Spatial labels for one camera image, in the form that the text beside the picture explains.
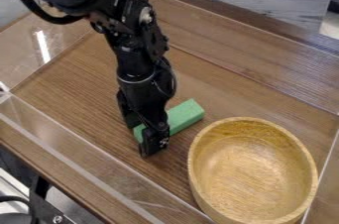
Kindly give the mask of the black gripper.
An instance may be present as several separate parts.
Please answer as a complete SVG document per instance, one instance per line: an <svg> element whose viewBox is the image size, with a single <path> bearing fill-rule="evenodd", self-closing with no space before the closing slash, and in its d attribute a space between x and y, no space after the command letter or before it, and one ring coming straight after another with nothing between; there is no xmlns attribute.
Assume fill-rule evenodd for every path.
<svg viewBox="0 0 339 224"><path fill-rule="evenodd" d="M151 74L140 79L124 74L117 75L117 106L128 129L142 124L136 112L147 105L164 104L176 92L176 76L168 59L164 57L154 64ZM170 125L160 123L158 128L146 126L140 131L139 154L148 158L168 147Z"/></svg>

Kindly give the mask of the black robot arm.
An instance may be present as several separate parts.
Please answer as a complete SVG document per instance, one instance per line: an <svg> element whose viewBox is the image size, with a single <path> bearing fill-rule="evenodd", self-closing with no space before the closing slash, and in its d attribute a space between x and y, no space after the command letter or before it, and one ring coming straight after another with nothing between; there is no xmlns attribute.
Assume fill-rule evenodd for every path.
<svg viewBox="0 0 339 224"><path fill-rule="evenodd" d="M116 57L116 100L125 126L142 126L139 153L150 157L168 147L166 105L176 93L176 76L166 57L168 38L150 0L45 0L61 12L88 19Z"/></svg>

